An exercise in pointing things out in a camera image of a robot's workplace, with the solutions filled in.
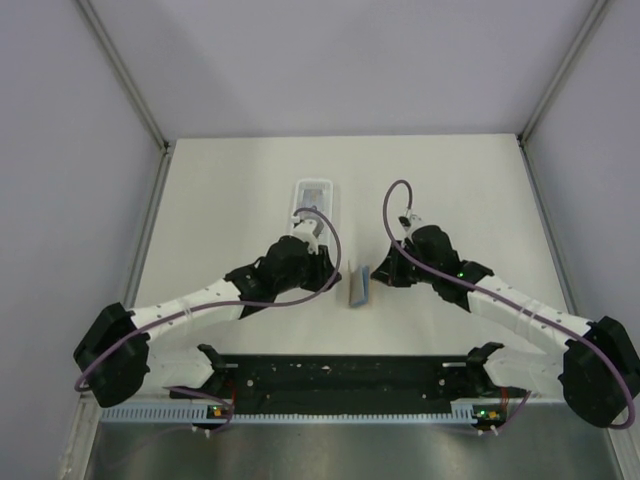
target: gray wall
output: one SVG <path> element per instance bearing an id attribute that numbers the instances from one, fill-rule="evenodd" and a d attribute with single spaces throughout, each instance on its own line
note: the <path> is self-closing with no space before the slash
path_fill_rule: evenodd
<path id="1" fill-rule="evenodd" d="M 618 0 L 530 143 L 579 307 L 640 346 L 640 2 Z"/>
<path id="2" fill-rule="evenodd" d="M 93 0 L 165 135 L 519 132 L 593 0 Z"/>
<path id="3" fill-rule="evenodd" d="M 55 478 L 158 154 L 71 1 L 3 3 L 0 62 L 0 476 Z"/>

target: wire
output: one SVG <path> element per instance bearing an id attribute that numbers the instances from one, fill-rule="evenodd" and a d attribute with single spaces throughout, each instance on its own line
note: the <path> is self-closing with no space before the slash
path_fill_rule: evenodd
<path id="1" fill-rule="evenodd" d="M 233 418 L 234 407 L 233 407 L 232 404 L 230 404 L 226 400 L 223 400 L 221 398 L 215 397 L 213 395 L 209 395 L 207 393 L 199 392 L 197 390 L 191 390 L 190 388 L 168 387 L 167 390 L 171 390 L 171 391 L 176 392 L 176 393 L 182 393 L 184 395 L 191 395 L 193 397 L 204 398 L 206 400 L 213 400 L 213 401 L 217 402 L 218 404 L 229 408 L 230 414 L 226 416 L 227 421 L 225 423 L 223 423 L 222 425 L 220 425 L 215 430 L 210 430 L 210 431 L 213 431 L 214 433 L 217 434 L 217 433 L 222 432 L 223 430 L 226 430 L 229 427 L 229 425 L 231 423 L 231 419 Z M 185 431 L 185 430 L 191 430 L 191 431 L 195 432 L 196 430 L 194 430 L 194 428 L 195 427 L 193 427 L 193 426 L 176 425 L 176 426 L 172 426 L 172 427 L 160 430 L 158 433 L 156 433 L 154 435 L 151 435 L 148 438 L 144 439 L 142 442 L 138 443 L 135 447 L 133 447 L 129 451 L 129 453 L 127 453 L 126 455 L 120 457 L 118 460 L 113 461 L 113 462 L 112 461 L 108 461 L 105 458 L 104 447 L 103 447 L 100 450 L 100 462 L 102 463 L 102 466 L 104 468 L 106 468 L 107 470 L 115 470 L 116 468 L 122 466 L 124 463 L 129 461 L 131 459 L 131 457 L 136 455 L 140 450 L 143 450 L 143 449 L 147 448 L 149 445 L 151 445 L 152 443 L 156 442 L 161 437 L 164 437 L 165 435 L 167 435 L 169 433 Z"/>
<path id="2" fill-rule="evenodd" d="M 398 250 L 398 252 L 400 252 L 400 254 L 405 257 L 407 260 L 409 260 L 411 263 L 413 263 L 415 266 L 421 268 L 422 270 L 431 273 L 432 275 L 435 275 L 437 277 L 443 278 L 445 280 L 448 280 L 452 283 L 455 283 L 457 285 L 461 285 L 471 291 L 477 291 L 480 293 L 483 293 L 485 295 L 488 295 L 491 298 L 494 298 L 495 300 L 507 305 L 508 307 L 513 308 L 514 310 L 517 310 L 518 312 L 522 312 L 525 315 L 531 317 L 534 320 L 539 321 L 540 323 L 543 323 L 544 325 L 550 327 L 550 328 L 554 328 L 556 330 L 558 330 L 561 333 L 564 333 L 565 335 L 567 335 L 568 337 L 570 337 L 571 339 L 583 344 L 584 346 L 586 346 L 587 348 L 591 349 L 596 355 L 597 357 L 602 360 L 602 363 L 605 364 L 605 366 L 607 367 L 607 369 L 611 372 L 611 375 L 613 375 L 613 378 L 616 380 L 616 382 L 618 383 L 618 385 L 620 386 L 620 389 L 622 390 L 622 394 L 625 398 L 625 401 L 627 403 L 627 409 L 628 409 L 628 416 L 627 419 L 621 423 L 621 424 L 612 424 L 609 425 L 609 428 L 614 429 L 614 430 L 624 430 L 627 429 L 629 427 L 631 427 L 631 425 L 633 425 L 633 423 L 635 422 L 636 419 L 636 409 L 635 409 L 635 405 L 633 404 L 633 397 L 631 396 L 631 392 L 629 391 L 629 388 L 627 387 L 627 384 L 625 383 L 624 379 L 622 378 L 622 375 L 620 374 L 620 372 L 618 371 L 618 369 L 616 368 L 616 366 L 613 364 L 613 362 L 611 360 L 609 360 L 609 357 L 607 357 L 605 355 L 605 353 L 600 350 L 596 345 L 594 345 L 593 343 L 591 343 L 589 340 L 581 337 L 580 335 L 578 335 L 577 333 L 575 333 L 574 331 L 557 324 L 556 322 L 552 322 L 551 320 L 549 320 L 548 318 L 543 317 L 542 315 L 536 314 L 535 312 L 532 312 L 531 310 L 528 310 L 526 308 L 523 308 L 522 306 L 518 305 L 517 303 L 509 300 L 506 297 L 503 297 L 502 295 L 495 293 L 491 290 L 488 290 L 486 288 L 480 287 L 478 285 L 475 285 L 473 283 L 467 282 L 465 280 L 462 280 L 460 278 L 451 276 L 451 275 L 447 275 L 446 273 L 441 272 L 440 270 L 437 270 L 433 267 L 430 267 L 429 265 L 425 265 L 424 263 L 420 262 L 419 260 L 413 258 L 411 255 L 409 255 L 407 252 L 405 252 L 402 248 L 402 246 L 396 241 L 396 239 L 393 236 L 393 232 L 391 231 L 391 227 L 389 226 L 389 218 L 388 218 L 388 207 L 389 207 L 389 198 L 391 197 L 391 194 L 393 193 L 393 191 L 395 190 L 395 188 L 398 185 L 404 185 L 405 187 L 407 187 L 407 190 L 409 192 L 409 202 L 408 202 L 408 208 L 411 208 L 412 206 L 412 202 L 413 202 L 413 190 L 411 188 L 411 185 L 409 184 L 409 182 L 407 182 L 406 180 L 396 180 L 395 182 L 393 182 L 391 184 L 391 186 L 389 187 L 389 190 L 387 190 L 387 193 L 384 196 L 384 201 L 382 203 L 382 221 L 384 223 L 384 229 L 387 232 L 387 235 L 389 236 L 389 239 L 391 240 L 391 244 L 396 248 L 396 250 Z M 522 402 L 516 407 L 516 409 L 514 410 L 513 414 L 507 419 L 507 422 L 505 422 L 505 424 L 502 425 L 501 428 L 504 428 L 508 422 L 510 422 L 513 417 L 515 417 L 520 410 L 522 409 L 522 407 L 524 406 L 524 404 L 526 403 L 526 401 L 529 398 L 529 394 L 525 395 L 524 399 L 522 400 Z"/>
<path id="3" fill-rule="evenodd" d="M 502 396 L 502 401 L 500 402 L 500 405 L 502 406 L 502 409 L 506 412 L 507 408 L 509 407 L 509 391 L 507 390 L 506 387 L 500 387 L 500 394 Z"/>
<path id="4" fill-rule="evenodd" d="M 293 307 L 293 306 L 296 306 L 296 305 L 301 305 L 303 303 L 309 302 L 309 301 L 313 300 L 314 298 L 320 296 L 321 294 L 323 294 L 327 290 L 329 290 L 329 288 L 333 285 L 334 280 L 338 276 L 338 272 L 340 270 L 340 262 L 342 261 L 342 244 L 340 243 L 340 237 L 338 237 L 338 232 L 336 231 L 336 229 L 333 226 L 333 224 L 329 221 L 329 219 L 322 212 L 319 212 L 316 209 L 303 207 L 303 208 L 297 209 L 293 213 L 293 215 L 296 216 L 300 212 L 310 212 L 310 213 L 313 213 L 314 215 L 317 215 L 318 217 L 320 217 L 320 219 L 327 225 L 327 227 L 329 227 L 329 230 L 331 230 L 331 234 L 333 235 L 333 238 L 336 241 L 336 267 L 333 270 L 333 273 L 331 274 L 331 276 L 329 277 L 327 282 L 317 292 L 314 292 L 311 295 L 307 295 L 304 298 L 300 298 L 298 300 L 291 300 L 291 301 L 288 301 L 288 302 L 253 302 L 253 301 L 249 301 L 249 300 L 228 300 L 228 301 L 222 301 L 222 302 L 210 302 L 210 303 L 204 303 L 202 305 L 197 305 L 195 307 L 191 307 L 191 312 L 192 313 L 196 313 L 196 312 L 200 312 L 202 310 L 208 310 L 208 309 L 211 309 L 211 308 L 236 307 L 236 306 L 261 307 L 261 308 L 265 308 L 265 307 L 270 307 L 270 308 L 273 308 L 273 307 Z M 88 385 L 83 385 L 84 382 L 89 378 L 89 376 L 94 372 L 94 370 L 96 368 L 98 368 L 102 364 L 102 362 L 104 362 L 107 358 L 109 358 L 109 356 L 111 356 L 116 350 L 118 350 L 127 341 L 129 341 L 130 339 L 132 339 L 136 335 L 140 335 L 142 333 L 145 333 L 145 332 L 147 332 L 147 331 L 149 331 L 149 330 L 151 330 L 151 329 L 153 329 L 155 327 L 163 325 L 163 324 L 165 324 L 167 322 L 170 322 L 172 320 L 175 320 L 177 318 L 181 318 L 184 315 L 186 315 L 186 312 L 184 312 L 184 311 L 181 311 L 181 312 L 178 312 L 178 313 L 174 313 L 172 315 L 167 315 L 166 317 L 162 317 L 162 318 L 160 318 L 158 320 L 155 320 L 155 321 L 153 321 L 153 322 L 151 322 L 151 323 L 149 323 L 149 324 L 147 324 L 147 325 L 145 325 L 143 327 L 140 327 L 140 328 L 128 333 L 124 337 L 122 337 L 120 340 L 118 340 L 113 345 L 111 345 L 109 348 L 107 348 L 104 352 L 102 352 L 93 362 L 91 362 L 91 364 L 87 368 L 84 369 L 82 374 L 76 380 L 76 383 L 74 385 L 74 389 L 77 392 L 86 392 L 86 391 L 90 390 L 90 387 Z"/>

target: purple cable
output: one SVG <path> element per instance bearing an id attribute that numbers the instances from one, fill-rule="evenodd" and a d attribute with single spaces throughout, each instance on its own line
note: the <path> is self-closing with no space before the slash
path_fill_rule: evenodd
<path id="1" fill-rule="evenodd" d="M 333 226 L 333 224 L 329 221 L 329 219 L 322 212 L 319 212 L 318 210 L 315 210 L 315 209 L 312 209 L 312 208 L 303 207 L 303 208 L 297 209 L 293 213 L 293 215 L 296 216 L 300 212 L 310 212 L 310 213 L 313 213 L 314 215 L 317 215 L 318 217 L 320 217 L 320 219 L 325 223 L 325 225 L 327 225 L 327 227 L 329 227 L 329 230 L 331 230 L 331 234 L 333 235 L 333 238 L 336 241 L 336 268 L 333 270 L 333 273 L 329 277 L 329 280 L 327 280 L 327 282 L 322 286 L 322 288 L 320 288 L 320 290 L 318 290 L 315 293 L 312 293 L 311 295 L 307 295 L 304 298 L 300 298 L 298 300 L 291 300 L 291 301 L 288 301 L 288 302 L 252 302 L 252 301 L 248 301 L 248 300 L 228 300 L 228 301 L 223 301 L 223 302 L 204 303 L 202 305 L 197 305 L 195 307 L 192 307 L 191 308 L 191 312 L 195 313 L 195 312 L 200 312 L 202 310 L 208 310 L 210 308 L 216 308 L 216 307 L 236 307 L 236 306 L 245 306 L 245 307 L 293 307 L 293 306 L 296 306 L 296 305 L 300 305 L 300 304 L 306 303 L 306 302 L 308 302 L 310 300 L 313 300 L 314 298 L 316 298 L 319 295 L 321 295 L 324 292 L 326 292 L 333 285 L 333 281 L 338 276 L 338 271 L 340 270 L 340 262 L 342 261 L 342 244 L 340 243 L 340 237 L 338 237 L 338 232 L 336 231 L 336 229 Z M 118 350 L 118 348 L 120 348 L 122 345 L 124 345 L 128 340 L 132 339 L 136 335 L 140 335 L 141 333 L 147 332 L 147 331 L 151 330 L 152 328 L 158 327 L 160 325 L 163 325 L 163 324 L 165 324 L 167 322 L 170 322 L 172 320 L 175 320 L 177 318 L 181 318 L 181 317 L 183 317 L 185 315 L 186 315 L 186 312 L 184 312 L 184 311 L 178 312 L 178 313 L 174 313 L 172 315 L 168 315 L 166 317 L 163 317 L 163 318 L 160 318 L 158 320 L 155 320 L 155 321 L 145 325 L 144 327 L 140 327 L 137 330 L 134 330 L 133 332 L 130 332 L 127 335 L 125 335 L 124 337 L 122 337 L 120 340 L 118 340 L 113 345 L 111 345 L 109 348 L 107 348 L 104 352 L 102 352 L 93 362 L 91 362 L 91 364 L 87 368 L 85 368 L 85 370 L 78 377 L 78 379 L 76 380 L 76 383 L 74 385 L 74 389 L 76 390 L 76 392 L 86 392 L 86 391 L 90 390 L 89 386 L 84 386 L 83 383 L 87 380 L 87 378 L 89 378 L 91 373 L 93 373 L 93 371 L 96 368 L 98 368 L 98 366 L 102 362 L 104 362 L 110 355 L 113 354 L 113 352 Z"/>
<path id="2" fill-rule="evenodd" d="M 187 388 L 168 387 L 167 390 L 171 390 L 171 391 L 177 392 L 177 393 L 182 393 L 182 394 L 185 394 L 185 395 L 191 395 L 193 397 L 204 398 L 206 400 L 213 400 L 213 401 L 219 403 L 220 405 L 223 405 L 223 406 L 229 408 L 231 414 L 226 417 L 227 421 L 225 423 L 223 423 L 221 426 L 219 426 L 218 428 L 216 428 L 215 430 L 213 430 L 213 432 L 217 434 L 217 433 L 222 432 L 223 430 L 226 430 L 229 427 L 231 419 L 233 418 L 233 409 L 234 409 L 234 407 L 233 407 L 233 405 L 231 405 L 226 400 L 223 400 L 223 399 L 218 398 L 218 397 L 214 397 L 213 395 L 208 395 L 206 393 L 201 393 L 201 392 L 198 392 L 198 391 L 195 391 L 195 390 L 191 390 L 191 389 L 187 389 Z M 156 433 L 154 435 L 151 435 L 150 437 L 148 437 L 145 440 L 143 440 L 142 442 L 140 442 L 138 445 L 136 445 L 134 448 L 132 448 L 131 451 L 129 451 L 129 453 L 127 453 L 123 457 L 119 458 L 115 462 L 108 461 L 104 456 L 104 450 L 101 450 L 100 451 L 100 461 L 101 461 L 103 467 L 106 468 L 107 470 L 115 470 L 116 468 L 120 467 L 121 465 L 123 465 L 124 463 L 129 461 L 129 459 L 131 459 L 131 457 L 136 455 L 140 450 L 142 450 L 144 448 L 147 448 L 149 445 L 151 445 L 153 442 L 158 440 L 160 437 L 164 437 L 168 433 L 173 433 L 173 432 L 178 432 L 178 431 L 183 431 L 183 430 L 192 430 L 192 428 L 193 427 L 188 427 L 186 425 L 177 425 L 177 426 L 165 428 L 164 430 L 161 430 L 158 433 Z"/>
<path id="3" fill-rule="evenodd" d="M 396 241 L 396 239 L 393 236 L 393 232 L 391 231 L 391 227 L 389 226 L 389 218 L 388 218 L 388 207 L 389 207 L 389 198 L 391 197 L 391 194 L 393 193 L 393 191 L 395 190 L 395 188 L 398 185 L 404 185 L 405 187 L 407 187 L 407 190 L 409 191 L 409 202 L 408 202 L 408 208 L 411 208 L 413 205 L 413 190 L 411 188 L 411 185 L 409 184 L 409 182 L 407 182 L 406 180 L 396 180 L 395 182 L 393 182 L 391 184 L 391 186 L 389 187 L 389 190 L 387 190 L 387 193 L 384 196 L 384 202 L 382 203 L 382 221 L 384 223 L 384 229 L 387 232 L 387 235 L 389 236 L 389 239 L 391 240 L 391 244 L 396 248 L 396 250 L 398 250 L 398 252 L 400 252 L 400 254 L 402 254 L 403 257 L 405 257 L 407 260 L 409 260 L 411 263 L 413 263 L 415 266 L 421 268 L 422 270 L 425 270 L 426 272 L 431 273 L 432 275 L 435 275 L 437 277 L 443 278 L 445 280 L 448 280 L 452 283 L 455 283 L 457 285 L 461 285 L 465 288 L 468 288 L 471 291 L 477 291 L 480 293 L 484 293 L 485 295 L 488 295 L 491 298 L 494 298 L 495 300 L 502 302 L 503 304 L 507 305 L 508 307 L 513 308 L 514 310 L 517 310 L 518 312 L 522 312 L 525 315 L 531 317 L 534 320 L 539 321 L 540 323 L 543 323 L 544 325 L 554 328 L 556 330 L 558 330 L 559 332 L 564 333 L 565 335 L 567 335 L 568 337 L 570 337 L 571 339 L 582 343 L 584 346 L 586 346 L 587 348 L 591 349 L 600 360 L 602 360 L 602 363 L 605 364 L 605 366 L 607 367 L 607 369 L 609 369 L 609 371 L 611 372 L 611 374 L 613 375 L 613 378 L 615 378 L 616 382 L 618 383 L 618 385 L 620 386 L 620 389 L 622 390 L 622 394 L 624 395 L 625 401 L 627 402 L 627 408 L 629 410 L 629 415 L 627 417 L 627 419 L 619 424 L 619 425 L 609 425 L 609 428 L 611 429 L 615 429 L 615 430 L 624 430 L 626 428 L 629 428 L 631 425 L 633 425 L 633 423 L 635 422 L 636 419 L 636 409 L 635 409 L 635 405 L 633 404 L 633 397 L 631 396 L 631 392 L 629 391 L 629 388 L 627 387 L 627 384 L 625 383 L 624 379 L 622 378 L 622 375 L 620 375 L 620 372 L 618 372 L 618 369 L 615 367 L 615 365 L 613 364 L 613 362 L 611 362 L 611 360 L 609 360 L 609 357 L 607 357 L 604 352 L 602 350 L 600 350 L 596 345 L 594 345 L 593 343 L 591 343 L 589 340 L 581 337 L 580 335 L 578 335 L 577 333 L 573 332 L 572 330 L 569 330 L 566 327 L 563 327 L 562 325 L 558 325 L 555 322 L 552 322 L 551 320 L 549 320 L 548 318 L 543 317 L 542 315 L 538 315 L 534 312 L 532 312 L 531 310 L 528 310 L 526 308 L 522 308 L 520 305 L 518 305 L 517 303 L 509 300 L 506 297 L 503 297 L 502 295 L 499 295 L 495 292 L 492 292 L 491 290 L 488 290 L 486 288 L 483 287 L 479 287 L 473 283 L 469 283 L 465 280 L 461 280 L 457 277 L 453 277 L 451 275 L 447 275 L 446 273 L 443 273 L 433 267 L 430 267 L 429 265 L 425 265 L 424 263 L 416 260 L 415 258 L 413 258 L 411 255 L 409 255 L 407 252 L 405 252 L 402 249 L 402 246 Z M 518 411 L 520 410 L 520 407 L 522 407 L 524 405 L 524 403 L 526 402 L 526 400 L 528 399 L 528 396 L 525 396 L 525 398 L 523 399 L 523 402 L 518 406 L 518 408 L 516 409 L 516 411 L 514 411 L 514 413 L 511 415 L 511 418 L 513 418 L 515 416 L 516 413 L 518 413 Z"/>

